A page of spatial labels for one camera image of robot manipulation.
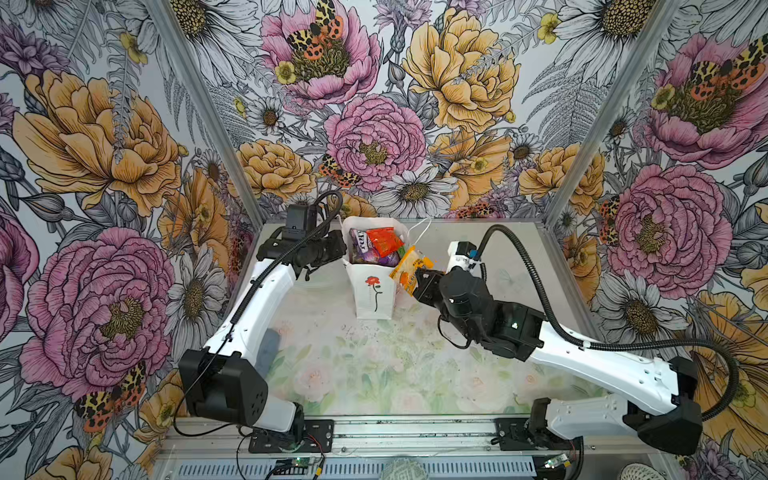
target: ventilation grille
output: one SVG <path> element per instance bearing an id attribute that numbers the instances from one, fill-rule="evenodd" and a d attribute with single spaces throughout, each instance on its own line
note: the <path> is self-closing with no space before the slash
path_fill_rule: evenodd
<path id="1" fill-rule="evenodd" d="M 430 478 L 504 478 L 534 477 L 533 459 L 528 456 L 457 457 L 414 459 L 424 466 Z M 321 478 L 378 478 L 390 458 L 329 458 Z M 262 480 L 275 465 L 274 460 L 241 460 L 240 469 L 247 480 Z M 291 470 L 272 478 L 299 480 L 312 478 L 314 468 L 302 474 L 302 469 Z M 177 480 L 242 480 L 234 460 L 183 461 Z"/>

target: white daisy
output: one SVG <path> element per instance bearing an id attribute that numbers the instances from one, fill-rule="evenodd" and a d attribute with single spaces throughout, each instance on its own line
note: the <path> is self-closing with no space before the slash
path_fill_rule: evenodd
<path id="1" fill-rule="evenodd" d="M 174 363 L 187 349 L 199 349 L 216 332 L 222 319 L 218 313 L 227 301 L 227 278 L 219 266 L 212 266 L 214 252 L 203 247 L 193 266 L 190 255 L 181 256 L 181 283 L 168 290 L 168 324 L 164 334 L 173 333 Z"/>
<path id="2" fill-rule="evenodd" d="M 170 59 L 145 2 L 116 0 L 127 19 L 128 32 L 138 38 L 139 49 L 157 54 L 164 77 Z M 253 63 L 251 51 L 260 44 L 258 3 L 252 0 L 169 0 L 179 26 L 193 47 L 203 76 L 218 86 L 222 81 L 245 79 L 244 63 Z"/>
<path id="3" fill-rule="evenodd" d="M 531 161 L 540 154 L 544 145 L 533 134 L 514 134 L 509 144 L 509 156 L 517 162 Z"/>
<path id="4" fill-rule="evenodd" d="M 625 271 L 624 277 L 606 273 L 600 280 L 591 310 L 602 319 L 600 330 L 609 343 L 642 343 L 674 338 L 673 331 L 688 327 L 677 310 L 658 306 L 661 295 L 655 285 Z M 687 354 L 682 348 L 638 350 L 647 358 L 665 360 Z"/>
<path id="5" fill-rule="evenodd" d="M 264 135 L 274 134 L 286 126 L 283 106 L 277 98 L 257 98 L 248 106 L 246 115 L 248 124 Z"/>
<path id="6" fill-rule="evenodd" d="M 279 12 L 282 8 L 285 13 L 293 16 L 296 6 L 304 13 L 310 13 L 312 0 L 261 0 L 261 10 L 265 15 Z"/>
<path id="7" fill-rule="evenodd" d="M 608 133 L 605 134 L 605 143 L 618 145 L 627 136 L 635 117 L 634 112 L 627 105 L 622 107 L 621 113 L 608 128 Z"/>
<path id="8" fill-rule="evenodd" d="M 410 170 L 383 181 L 385 190 L 370 197 L 370 203 L 380 217 L 425 218 L 440 217 L 451 207 L 453 195 L 445 195 L 458 188 L 456 179 L 437 177 L 438 168 L 432 166 L 419 176 Z"/>
<path id="9" fill-rule="evenodd" d="M 680 7 L 674 14 L 667 31 L 661 35 L 659 56 L 667 61 L 672 60 L 677 55 L 677 50 L 690 38 L 690 33 L 700 22 L 701 14 L 695 5 Z"/>
<path id="10" fill-rule="evenodd" d="M 80 3 L 81 0 L 8 0 L 8 9 L 28 27 L 53 35 L 71 34 L 82 16 L 78 10 Z"/>
<path id="11" fill-rule="evenodd" d="M 554 34 L 565 45 L 555 58 L 570 62 L 568 74 L 584 69 L 584 80 L 597 76 L 598 87 L 611 83 L 632 51 L 656 0 L 565 0 L 562 23 Z"/>
<path id="12" fill-rule="evenodd" d="M 768 2 L 764 0 L 705 0 L 700 10 L 708 15 L 701 22 L 701 33 L 717 32 L 718 42 L 733 35 L 735 47 L 768 33 Z"/>

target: purple snack package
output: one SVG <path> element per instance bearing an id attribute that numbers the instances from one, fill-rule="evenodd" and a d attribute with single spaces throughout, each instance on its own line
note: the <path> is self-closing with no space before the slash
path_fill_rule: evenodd
<path id="1" fill-rule="evenodd" d="M 367 263 L 369 265 L 397 266 L 400 263 L 400 254 L 392 252 L 386 257 L 380 257 L 379 252 L 371 243 L 371 239 L 364 230 L 349 229 L 352 237 L 352 250 L 349 252 L 351 263 Z"/>

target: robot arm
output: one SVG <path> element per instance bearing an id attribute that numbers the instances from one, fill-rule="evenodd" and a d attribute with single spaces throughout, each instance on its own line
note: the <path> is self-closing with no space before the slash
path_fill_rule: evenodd
<path id="1" fill-rule="evenodd" d="M 239 296 L 238 307 L 202 350 L 186 351 L 179 362 L 187 408 L 193 415 L 285 432 L 286 439 L 294 442 L 304 437 L 301 406 L 269 396 L 254 365 L 264 333 L 301 269 L 307 268 L 309 275 L 346 252 L 338 230 L 326 229 L 320 232 L 323 237 L 307 233 L 307 225 L 316 224 L 316 219 L 306 208 L 289 207 L 282 238 L 273 236 L 259 248 L 251 288 Z M 467 346 L 476 342 L 496 355 L 564 369 L 612 392 L 575 402 L 538 399 L 526 431 L 518 436 L 538 447 L 547 446 L 553 435 L 556 439 L 637 435 L 665 452 L 695 451 L 702 413 L 693 401 L 697 374 L 690 360 L 678 357 L 665 362 L 593 349 L 604 344 L 569 329 L 558 332 L 562 327 L 554 314 L 548 319 L 520 303 L 494 300 L 478 275 L 482 268 L 474 245 L 452 242 L 449 253 L 445 273 L 417 271 L 414 297 L 440 312 L 439 323 L 450 322 L 467 339 Z"/>

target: floral wallpaper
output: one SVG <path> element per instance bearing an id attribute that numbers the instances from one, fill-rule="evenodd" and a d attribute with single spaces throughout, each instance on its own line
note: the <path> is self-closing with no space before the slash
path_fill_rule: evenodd
<path id="1" fill-rule="evenodd" d="M 234 43 L 229 7 L 172 3 L 264 218 L 328 189 L 345 215 L 519 218 L 543 216 L 654 0 L 243 0 Z"/>
<path id="2" fill-rule="evenodd" d="M 140 2 L 2 0 L 0 64 L 0 462 L 149 478 L 254 226 Z"/>
<path id="3" fill-rule="evenodd" d="M 765 2 L 681 2 L 605 134 L 596 202 L 577 190 L 552 224 L 605 340 L 712 339 L 738 358 L 736 398 L 680 458 L 691 479 L 768 478 L 766 34 Z M 694 361 L 702 409 L 725 389 L 709 350 L 651 354 Z"/>

